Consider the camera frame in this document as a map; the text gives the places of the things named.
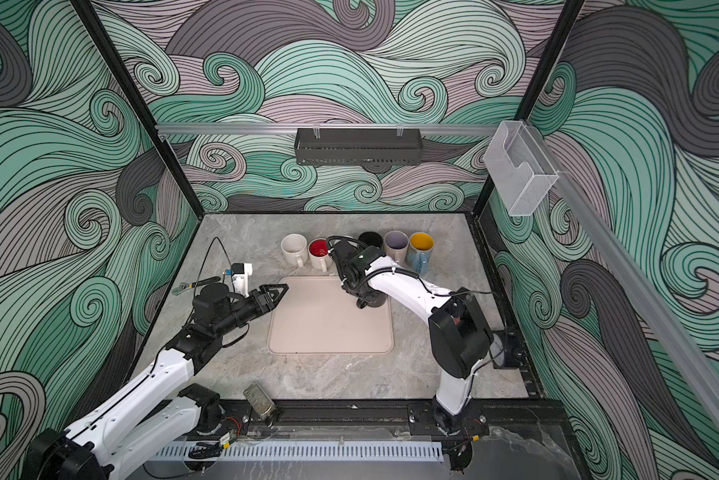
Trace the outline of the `black mug white base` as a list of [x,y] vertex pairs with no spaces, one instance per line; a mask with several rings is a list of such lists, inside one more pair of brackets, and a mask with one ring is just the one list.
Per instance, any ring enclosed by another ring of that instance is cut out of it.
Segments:
[[359,236],[359,242],[373,246],[375,248],[383,249],[383,236],[377,232],[366,231]]

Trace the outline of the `white ribbed-bottom mug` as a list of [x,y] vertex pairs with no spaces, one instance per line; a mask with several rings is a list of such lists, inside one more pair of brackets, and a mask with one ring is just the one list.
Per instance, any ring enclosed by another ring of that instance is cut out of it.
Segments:
[[313,268],[327,273],[333,265],[333,259],[330,256],[330,248],[325,238],[314,239],[309,244],[309,256]]

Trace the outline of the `pink iridescent mug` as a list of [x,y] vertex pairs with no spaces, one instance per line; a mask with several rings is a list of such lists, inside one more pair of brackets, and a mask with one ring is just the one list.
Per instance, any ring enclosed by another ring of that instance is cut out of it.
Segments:
[[383,247],[385,247],[385,254],[391,260],[399,265],[404,264],[407,257],[407,248],[409,247],[409,237],[407,237],[407,234],[397,230],[387,232],[383,238]]

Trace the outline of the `cream speckled mug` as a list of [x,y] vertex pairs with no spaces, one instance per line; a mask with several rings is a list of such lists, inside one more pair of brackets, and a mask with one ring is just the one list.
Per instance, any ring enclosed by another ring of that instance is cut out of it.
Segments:
[[292,233],[283,238],[281,250],[287,264],[303,268],[309,262],[309,242],[302,234]]

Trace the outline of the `blue mug yellow inside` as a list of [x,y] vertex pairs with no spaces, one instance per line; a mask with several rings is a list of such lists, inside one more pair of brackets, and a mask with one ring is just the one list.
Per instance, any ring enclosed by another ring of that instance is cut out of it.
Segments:
[[419,275],[425,275],[429,270],[431,252],[435,247],[435,240],[427,233],[417,232],[409,238],[407,248],[407,266]]

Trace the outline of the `black glossy mug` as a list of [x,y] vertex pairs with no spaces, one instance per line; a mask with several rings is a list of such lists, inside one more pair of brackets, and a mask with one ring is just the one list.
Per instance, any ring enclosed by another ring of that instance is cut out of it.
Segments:
[[375,289],[370,289],[359,292],[357,306],[359,309],[366,307],[380,308],[385,305],[385,302],[387,302],[387,294]]

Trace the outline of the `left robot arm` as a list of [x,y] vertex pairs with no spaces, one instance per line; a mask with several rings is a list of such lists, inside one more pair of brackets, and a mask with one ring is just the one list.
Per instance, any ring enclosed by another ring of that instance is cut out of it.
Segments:
[[228,333],[274,311],[289,287],[248,295],[204,286],[187,323],[136,379],[63,430],[49,428],[27,451],[24,479],[125,479],[165,445],[221,424],[220,396],[192,378],[223,349]]

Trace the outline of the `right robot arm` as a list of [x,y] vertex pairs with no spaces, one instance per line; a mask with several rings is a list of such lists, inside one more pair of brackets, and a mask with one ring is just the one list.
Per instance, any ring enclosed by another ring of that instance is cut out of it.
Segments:
[[459,433],[477,372],[503,360],[503,343],[491,331],[477,292],[427,282],[355,238],[330,236],[327,244],[341,286],[357,299],[359,309],[378,308],[391,298],[427,324],[431,354],[441,368],[433,418],[443,434]]

